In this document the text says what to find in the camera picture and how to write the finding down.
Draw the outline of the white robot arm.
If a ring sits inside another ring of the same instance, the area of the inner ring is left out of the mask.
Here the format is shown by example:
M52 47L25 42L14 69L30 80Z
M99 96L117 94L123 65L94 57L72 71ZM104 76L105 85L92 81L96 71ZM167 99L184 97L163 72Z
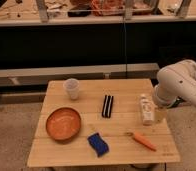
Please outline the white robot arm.
M182 60L161 68L156 75L152 99L155 107L155 121L162 122L167 110L181 103L196 107L196 62Z

